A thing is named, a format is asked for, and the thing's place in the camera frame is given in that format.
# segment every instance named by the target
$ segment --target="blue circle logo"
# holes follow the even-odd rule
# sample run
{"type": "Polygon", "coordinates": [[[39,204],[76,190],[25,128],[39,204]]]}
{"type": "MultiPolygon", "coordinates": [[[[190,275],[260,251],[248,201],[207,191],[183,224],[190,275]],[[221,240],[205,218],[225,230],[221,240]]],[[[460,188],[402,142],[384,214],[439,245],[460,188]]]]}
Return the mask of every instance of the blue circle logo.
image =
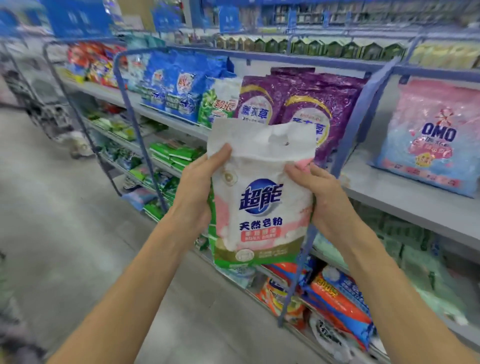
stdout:
{"type": "Polygon", "coordinates": [[[259,215],[266,212],[271,204],[280,202],[283,184],[276,184],[268,178],[253,181],[241,195],[240,209],[250,214],[259,215]]]}

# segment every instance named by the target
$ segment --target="hand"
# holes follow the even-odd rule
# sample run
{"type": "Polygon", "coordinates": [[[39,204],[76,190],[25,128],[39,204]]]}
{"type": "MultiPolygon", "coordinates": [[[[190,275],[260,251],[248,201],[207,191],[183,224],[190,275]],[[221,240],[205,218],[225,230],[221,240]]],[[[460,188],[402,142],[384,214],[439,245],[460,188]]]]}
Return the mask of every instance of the hand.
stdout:
{"type": "Polygon", "coordinates": [[[302,172],[293,164],[285,166],[285,172],[294,182],[315,194],[312,223],[342,251],[358,239],[366,225],[353,209],[340,181],[316,165],[311,164],[310,171],[312,174],[302,172]]]}
{"type": "Polygon", "coordinates": [[[188,249],[212,219],[207,203],[212,174],[230,158],[231,153],[232,147],[225,144],[210,158],[205,154],[183,170],[173,206],[164,218],[175,225],[188,249]]]}

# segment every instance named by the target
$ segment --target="aisle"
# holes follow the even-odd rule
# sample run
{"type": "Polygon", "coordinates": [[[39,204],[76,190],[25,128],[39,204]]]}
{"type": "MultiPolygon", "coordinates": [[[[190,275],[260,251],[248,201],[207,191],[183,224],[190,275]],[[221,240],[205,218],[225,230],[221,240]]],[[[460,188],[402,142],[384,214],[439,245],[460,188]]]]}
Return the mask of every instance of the aisle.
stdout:
{"type": "MultiPolygon", "coordinates": [[[[154,223],[95,160],[72,160],[25,114],[0,112],[0,250],[41,345],[54,351],[116,280],[154,223]]],[[[322,364],[257,303],[188,253],[138,364],[322,364]]]]}

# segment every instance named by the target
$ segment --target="left hand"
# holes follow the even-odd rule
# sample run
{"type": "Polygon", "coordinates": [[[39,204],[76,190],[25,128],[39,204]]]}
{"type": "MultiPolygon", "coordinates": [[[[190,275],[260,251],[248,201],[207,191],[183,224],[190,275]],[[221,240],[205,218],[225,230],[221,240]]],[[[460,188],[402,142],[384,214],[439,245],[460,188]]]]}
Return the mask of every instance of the left hand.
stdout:
{"type": "Polygon", "coordinates": [[[207,203],[212,175],[225,164],[231,153],[232,147],[225,144],[210,158],[205,154],[183,170],[173,206],[164,218],[175,225],[176,232],[182,237],[182,243],[185,241],[185,244],[188,244],[187,249],[212,219],[207,203]]]}

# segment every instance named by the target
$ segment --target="white detergent bag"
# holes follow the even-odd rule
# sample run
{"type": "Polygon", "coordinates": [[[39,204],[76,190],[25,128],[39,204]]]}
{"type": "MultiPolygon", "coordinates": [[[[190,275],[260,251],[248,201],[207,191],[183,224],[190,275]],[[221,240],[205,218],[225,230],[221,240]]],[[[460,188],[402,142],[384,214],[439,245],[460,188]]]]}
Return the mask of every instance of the white detergent bag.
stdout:
{"type": "Polygon", "coordinates": [[[208,138],[208,156],[225,143],[232,146],[231,158],[212,177],[215,263],[228,268],[294,262],[310,222],[313,198],[284,173],[284,167],[295,163],[310,171],[315,125],[219,118],[208,138]]]}

